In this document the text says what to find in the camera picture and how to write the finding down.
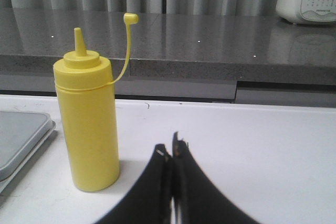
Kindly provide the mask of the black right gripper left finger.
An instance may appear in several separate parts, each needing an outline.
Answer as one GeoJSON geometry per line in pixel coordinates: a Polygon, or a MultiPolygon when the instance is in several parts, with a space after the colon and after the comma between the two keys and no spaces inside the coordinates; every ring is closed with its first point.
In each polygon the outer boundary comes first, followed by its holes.
{"type": "Polygon", "coordinates": [[[170,223],[173,160],[164,144],[155,145],[138,180],[97,223],[170,223]]]}

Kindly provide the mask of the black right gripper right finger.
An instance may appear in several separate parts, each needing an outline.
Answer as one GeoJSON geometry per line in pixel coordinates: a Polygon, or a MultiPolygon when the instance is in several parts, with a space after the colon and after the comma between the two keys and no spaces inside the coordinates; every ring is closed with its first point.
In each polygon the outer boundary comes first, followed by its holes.
{"type": "Polygon", "coordinates": [[[188,144],[173,134],[172,192],[176,223],[257,223],[205,175],[188,144]]]}

